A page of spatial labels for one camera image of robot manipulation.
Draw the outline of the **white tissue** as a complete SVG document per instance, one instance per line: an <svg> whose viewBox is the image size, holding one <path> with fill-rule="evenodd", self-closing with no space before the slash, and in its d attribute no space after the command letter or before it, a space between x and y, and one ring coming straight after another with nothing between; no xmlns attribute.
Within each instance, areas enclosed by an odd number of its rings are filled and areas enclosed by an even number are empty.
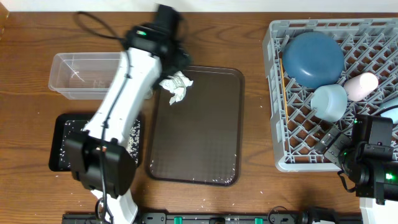
<svg viewBox="0 0 398 224"><path fill-rule="evenodd" d="M185 98L187 88L193 85L193 80L187 78L181 71L162 80L159 85L172 94L169 104L178 103Z"/></svg>

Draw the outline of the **small light blue saucer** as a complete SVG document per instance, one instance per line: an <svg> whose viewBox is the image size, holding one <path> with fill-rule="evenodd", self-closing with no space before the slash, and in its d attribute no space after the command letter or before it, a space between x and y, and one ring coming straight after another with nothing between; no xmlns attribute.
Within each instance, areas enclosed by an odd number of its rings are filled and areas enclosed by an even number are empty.
<svg viewBox="0 0 398 224"><path fill-rule="evenodd" d="M315 110L315 116L327 122L340 120L348 104L345 89L338 84L325 85L317 88L313 93L310 106Z"/></svg>

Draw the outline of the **pink plastic cup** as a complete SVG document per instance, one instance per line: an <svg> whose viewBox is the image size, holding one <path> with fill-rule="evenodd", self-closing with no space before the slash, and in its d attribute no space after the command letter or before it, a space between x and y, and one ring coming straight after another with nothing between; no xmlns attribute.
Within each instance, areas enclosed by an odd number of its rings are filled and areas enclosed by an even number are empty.
<svg viewBox="0 0 398 224"><path fill-rule="evenodd" d="M379 84L377 76L373 73L365 72L354 78L349 79L343 86L347 97L351 101L361 101L374 91Z"/></svg>

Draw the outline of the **light blue plastic cup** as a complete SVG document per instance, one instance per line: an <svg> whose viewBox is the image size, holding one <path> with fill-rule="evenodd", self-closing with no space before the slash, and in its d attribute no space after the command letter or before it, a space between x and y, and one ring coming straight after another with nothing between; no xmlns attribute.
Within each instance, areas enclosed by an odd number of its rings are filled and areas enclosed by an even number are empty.
<svg viewBox="0 0 398 224"><path fill-rule="evenodd" d="M384 118L390 118L394 124L397 124L398 123L397 103L398 103L398 98L393 98L381 104L379 107L381 113L379 113L379 115Z"/></svg>

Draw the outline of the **large dark blue plate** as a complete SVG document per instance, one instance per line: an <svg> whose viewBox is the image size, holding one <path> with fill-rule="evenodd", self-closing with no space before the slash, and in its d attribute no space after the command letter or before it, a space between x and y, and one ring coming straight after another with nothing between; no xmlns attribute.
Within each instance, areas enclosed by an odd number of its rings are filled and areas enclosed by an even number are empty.
<svg viewBox="0 0 398 224"><path fill-rule="evenodd" d="M299 85L316 89L338 81L344 67L341 47L321 32L296 36L282 53L284 70Z"/></svg>

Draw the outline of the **wooden chopstick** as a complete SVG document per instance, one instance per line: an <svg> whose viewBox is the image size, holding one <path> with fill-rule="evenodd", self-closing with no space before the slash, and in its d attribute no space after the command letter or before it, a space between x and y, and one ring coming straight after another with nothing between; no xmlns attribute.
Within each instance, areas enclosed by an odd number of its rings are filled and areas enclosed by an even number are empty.
<svg viewBox="0 0 398 224"><path fill-rule="evenodd" d="M284 81L284 68L283 68L283 63L282 63L281 58L279 59L279 65L280 65L282 93L283 93L283 100L284 100L285 120L286 120L286 124L288 124L289 123L289 113L288 113L288 107L287 107L287 95L286 95L285 81Z"/></svg>

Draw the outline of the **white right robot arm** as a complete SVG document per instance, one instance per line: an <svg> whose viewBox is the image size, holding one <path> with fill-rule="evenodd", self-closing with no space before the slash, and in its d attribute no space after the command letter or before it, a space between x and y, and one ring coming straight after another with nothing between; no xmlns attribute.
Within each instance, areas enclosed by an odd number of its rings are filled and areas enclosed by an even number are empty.
<svg viewBox="0 0 398 224"><path fill-rule="evenodd" d="M339 168L343 187L360 200L364 223L397 223L397 162L391 127L357 125L352 136L331 128L315 146Z"/></svg>

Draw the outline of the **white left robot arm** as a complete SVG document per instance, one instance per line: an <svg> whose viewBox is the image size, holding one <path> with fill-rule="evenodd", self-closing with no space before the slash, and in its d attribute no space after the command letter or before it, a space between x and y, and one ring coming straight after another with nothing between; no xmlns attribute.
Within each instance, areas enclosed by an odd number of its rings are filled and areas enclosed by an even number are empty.
<svg viewBox="0 0 398 224"><path fill-rule="evenodd" d="M177 36L177 25L146 23L129 30L104 100L85 127L65 141L72 176L97 197L101 223L136 218L130 192L136 162L127 151L129 133L147 92L190 64Z"/></svg>

